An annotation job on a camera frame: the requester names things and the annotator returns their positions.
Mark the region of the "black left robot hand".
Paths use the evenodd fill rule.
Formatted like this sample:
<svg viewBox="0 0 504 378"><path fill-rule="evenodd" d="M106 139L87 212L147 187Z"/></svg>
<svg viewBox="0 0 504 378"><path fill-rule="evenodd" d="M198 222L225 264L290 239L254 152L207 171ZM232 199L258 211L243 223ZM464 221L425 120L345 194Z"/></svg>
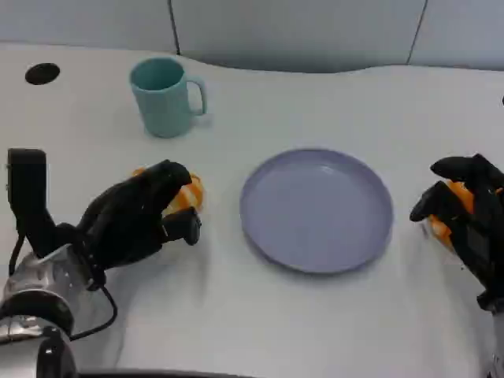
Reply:
<svg viewBox="0 0 504 378"><path fill-rule="evenodd" d="M93 264L102 270L130 265L179 239L195 245L202 223L194 206L162 214L189 183L183 165L164 160L102 192L77 226Z"/></svg>

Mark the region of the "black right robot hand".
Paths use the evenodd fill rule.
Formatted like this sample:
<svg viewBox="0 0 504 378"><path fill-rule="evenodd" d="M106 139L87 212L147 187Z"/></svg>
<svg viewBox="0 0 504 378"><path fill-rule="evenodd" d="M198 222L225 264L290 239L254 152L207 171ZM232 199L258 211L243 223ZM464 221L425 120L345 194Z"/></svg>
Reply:
<svg viewBox="0 0 504 378"><path fill-rule="evenodd" d="M447 226L456 255L483 285L481 309L503 311L503 172L481 154L444 157L430 167L445 181L427 189L409 219Z"/></svg>

